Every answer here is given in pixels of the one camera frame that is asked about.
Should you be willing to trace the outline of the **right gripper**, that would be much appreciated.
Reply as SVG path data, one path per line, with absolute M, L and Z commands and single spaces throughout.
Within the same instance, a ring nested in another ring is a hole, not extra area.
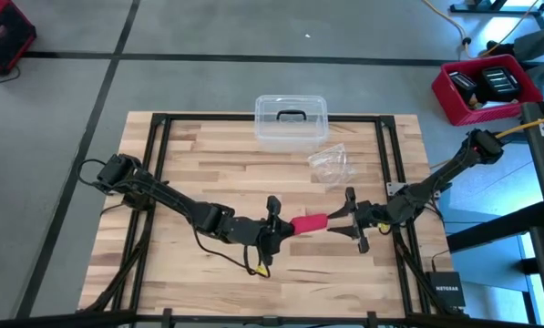
M 354 219 L 357 225 L 329 228 L 328 231 L 343 234 L 357 241 L 357 248 L 360 253 L 367 253 L 370 249 L 367 237 L 362 229 L 377 228 L 380 232 L 390 232 L 390 218 L 386 214 L 386 206 L 373 204 L 364 200 L 356 204 L 356 195 L 353 187 L 345 189 L 345 202 L 342 208 L 328 215 L 329 218 L 342 218 L 354 212 Z

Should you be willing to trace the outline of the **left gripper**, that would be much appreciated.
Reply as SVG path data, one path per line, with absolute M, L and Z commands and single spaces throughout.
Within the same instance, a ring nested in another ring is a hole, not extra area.
M 284 240 L 294 235 L 293 225 L 280 217 L 282 204 L 269 196 L 266 205 L 267 219 L 252 220 L 232 217 L 225 220 L 225 241 L 230 244 L 256 246 L 262 265 L 272 265 L 273 256 L 280 252 Z

